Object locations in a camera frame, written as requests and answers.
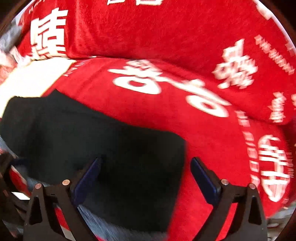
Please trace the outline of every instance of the red pillow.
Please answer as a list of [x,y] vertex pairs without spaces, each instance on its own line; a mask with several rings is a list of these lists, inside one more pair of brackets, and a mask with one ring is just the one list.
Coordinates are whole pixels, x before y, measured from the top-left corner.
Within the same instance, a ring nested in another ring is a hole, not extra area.
[[19,50],[33,59],[165,60],[214,77],[208,88],[250,117],[285,124],[296,62],[264,16],[251,0],[36,0],[23,15]]

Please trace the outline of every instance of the white chinese character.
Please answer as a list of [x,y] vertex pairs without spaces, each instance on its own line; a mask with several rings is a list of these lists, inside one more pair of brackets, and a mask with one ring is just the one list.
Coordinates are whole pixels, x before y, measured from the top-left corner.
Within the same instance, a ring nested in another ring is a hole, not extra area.
[[263,50],[264,53],[269,53],[269,51],[271,49],[271,44],[268,42],[263,42],[259,46]]
[[238,85],[239,89],[244,89],[253,83],[251,74],[257,72],[255,60],[248,55],[243,56],[244,39],[235,42],[235,46],[224,49],[224,63],[217,64],[212,72],[216,79],[226,79],[218,88],[225,89],[230,85]]
[[52,10],[52,13],[39,20],[36,18],[31,22],[31,45],[32,59],[47,59],[53,56],[67,57],[66,48],[58,45],[65,45],[64,29],[57,26],[66,25],[66,19],[57,19],[65,17],[68,10],[59,11],[59,8]]
[[236,110],[235,113],[237,114],[238,122],[243,127],[250,127],[250,123],[248,117],[245,116],[245,112],[241,110]]
[[[136,0],[136,5],[152,5],[152,6],[157,6],[157,5],[161,5],[161,2],[163,0]],[[111,4],[111,3],[121,3],[121,2],[125,2],[125,0],[108,0],[107,5]]]
[[255,148],[247,147],[248,156],[252,159],[257,159],[257,151]]
[[275,56],[275,57],[273,58],[273,60],[274,60],[274,62],[275,62],[276,64],[280,64],[280,65],[282,65],[283,56],[282,56],[282,55],[277,55],[277,56]]
[[157,6],[157,5],[161,5],[161,2],[163,0],[136,0],[136,5],[152,5],[152,6]]
[[251,132],[243,131],[244,138],[246,141],[254,141],[253,134]]
[[283,197],[286,187],[290,182],[290,176],[284,173],[284,166],[289,166],[284,150],[272,146],[270,141],[280,141],[279,138],[272,135],[265,135],[258,142],[259,160],[270,161],[274,163],[274,171],[261,171],[261,182],[264,191],[269,199],[278,202]]
[[272,50],[269,51],[268,57],[273,59],[273,58],[277,57],[278,55],[279,55],[279,53],[277,52],[277,50],[272,49]]
[[256,40],[256,45],[261,44],[264,40],[264,38],[259,34],[256,37],[254,37],[254,39]]
[[289,67],[287,66],[287,60],[285,58],[282,58],[281,60],[278,61],[278,66],[283,67],[283,70]]
[[39,4],[41,1],[44,2],[45,0],[39,0],[38,2],[36,2],[36,3],[30,8],[30,10],[29,10],[29,14],[30,14],[31,12],[33,12],[33,9],[34,9],[35,7],[37,7],[38,4]]
[[246,144],[248,145],[248,146],[256,146],[254,143],[252,143],[252,142],[246,142]]
[[266,19],[270,19],[273,15],[272,11],[270,11],[264,4],[262,4],[259,0],[253,0],[256,3],[256,7],[258,12]]
[[231,104],[205,89],[203,81],[196,79],[181,83],[162,77],[160,76],[162,71],[147,60],[134,60],[127,62],[127,64],[128,66],[124,66],[123,69],[108,70],[111,73],[129,75],[115,78],[113,80],[115,85],[146,94],[160,94],[161,88],[158,82],[167,82],[181,90],[195,94],[186,97],[186,101],[193,107],[210,115],[218,117],[229,116],[228,111],[222,105],[228,106]]
[[275,99],[271,101],[271,106],[268,106],[272,110],[269,119],[273,120],[274,123],[281,123],[285,118],[283,111],[286,98],[282,92],[273,94]]
[[293,105],[296,107],[296,94],[291,95],[291,100],[293,101]]
[[260,184],[260,179],[259,177],[252,175],[251,174],[251,183],[255,184],[255,186],[258,188],[259,184]]
[[125,2],[125,0],[108,0],[107,5],[111,3],[120,3],[120,2]]
[[259,172],[259,162],[250,160],[250,169],[253,172]]
[[288,75],[294,74],[295,69],[293,69],[293,66],[290,65],[290,63],[287,63],[284,67],[283,70],[288,73]]
[[287,47],[287,51],[289,51],[291,56],[294,56],[296,53],[296,49],[293,43],[291,43],[289,40],[287,40],[287,43],[285,44]]

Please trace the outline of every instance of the black fabric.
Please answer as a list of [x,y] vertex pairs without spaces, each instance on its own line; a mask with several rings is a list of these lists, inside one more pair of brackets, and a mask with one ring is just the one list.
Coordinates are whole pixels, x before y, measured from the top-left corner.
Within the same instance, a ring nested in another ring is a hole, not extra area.
[[114,225],[166,231],[184,164],[185,142],[178,135],[122,123],[57,90],[44,98],[13,97],[0,134],[30,160],[29,177],[49,184],[71,179],[103,154],[83,205]]

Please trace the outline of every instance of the white fabric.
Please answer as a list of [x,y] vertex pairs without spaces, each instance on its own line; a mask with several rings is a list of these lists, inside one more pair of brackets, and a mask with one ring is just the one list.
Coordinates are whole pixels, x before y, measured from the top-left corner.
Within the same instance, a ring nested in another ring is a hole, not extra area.
[[28,66],[15,68],[0,85],[0,117],[13,96],[40,97],[76,62],[66,58],[33,61]]

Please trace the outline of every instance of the gray fabric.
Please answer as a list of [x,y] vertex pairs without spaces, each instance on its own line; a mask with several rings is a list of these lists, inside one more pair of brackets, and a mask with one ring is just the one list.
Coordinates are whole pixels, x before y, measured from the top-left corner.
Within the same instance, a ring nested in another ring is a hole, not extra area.
[[162,241],[167,238],[161,232],[137,232],[106,223],[81,205],[78,210],[92,232],[106,241]]
[[0,150],[2,150],[3,152],[9,152],[11,155],[16,157],[13,151],[8,148],[8,146],[6,145],[5,141],[2,139],[1,136],[0,136]]
[[273,217],[267,220],[268,241],[276,240],[290,220],[295,208],[296,202],[292,203],[288,209],[281,209]]
[[16,41],[21,35],[22,27],[16,25],[15,20],[12,21],[9,29],[0,38],[0,50],[9,53],[11,48],[15,45]]

